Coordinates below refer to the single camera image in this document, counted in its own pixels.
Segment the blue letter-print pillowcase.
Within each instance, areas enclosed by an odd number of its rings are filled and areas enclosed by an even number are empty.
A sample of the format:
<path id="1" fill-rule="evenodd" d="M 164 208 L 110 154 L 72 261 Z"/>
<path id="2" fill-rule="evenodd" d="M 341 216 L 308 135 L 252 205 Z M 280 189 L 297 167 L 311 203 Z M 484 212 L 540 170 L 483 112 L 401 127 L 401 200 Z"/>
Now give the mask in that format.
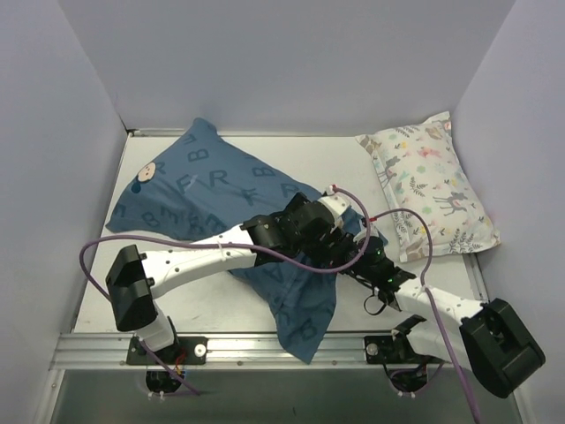
<path id="1" fill-rule="evenodd" d="M 147 163 L 122 191 L 106 225 L 113 233 L 149 231 L 197 241 L 256 215 L 281 211 L 295 193 L 309 200 L 320 191 L 236 148 L 203 118 Z M 334 274 L 311 272 L 286 261 L 234 269 L 268 304 L 282 348 L 312 361 L 335 313 Z"/>

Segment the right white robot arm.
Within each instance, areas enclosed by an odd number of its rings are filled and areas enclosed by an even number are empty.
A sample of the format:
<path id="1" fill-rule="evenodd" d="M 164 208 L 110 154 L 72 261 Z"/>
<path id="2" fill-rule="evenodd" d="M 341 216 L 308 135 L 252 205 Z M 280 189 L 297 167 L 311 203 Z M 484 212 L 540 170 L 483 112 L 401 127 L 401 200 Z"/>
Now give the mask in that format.
<path id="1" fill-rule="evenodd" d="M 385 255 L 376 236 L 345 234 L 335 249 L 335 265 L 361 256 L 345 275 L 370 288 L 385 308 L 409 314 L 391 330 L 391 349 L 382 358 L 457 360 L 498 398 L 507 398 L 546 363 L 541 347 L 507 301 L 484 302 L 423 287 L 418 276 Z"/>

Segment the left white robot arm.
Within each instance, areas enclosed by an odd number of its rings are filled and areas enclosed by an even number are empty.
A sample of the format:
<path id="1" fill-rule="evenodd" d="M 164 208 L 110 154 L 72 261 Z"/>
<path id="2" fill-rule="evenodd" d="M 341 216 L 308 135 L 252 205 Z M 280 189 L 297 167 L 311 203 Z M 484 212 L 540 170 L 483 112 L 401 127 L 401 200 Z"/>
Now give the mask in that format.
<path id="1" fill-rule="evenodd" d="M 155 361 L 171 362 L 178 353 L 177 336 L 156 299 L 217 273 L 310 254 L 336 233 L 349 206 L 336 193 L 316 201 L 297 193 L 282 211 L 254 216 L 179 250 L 121 248 L 105 278 L 117 330 L 140 337 Z"/>

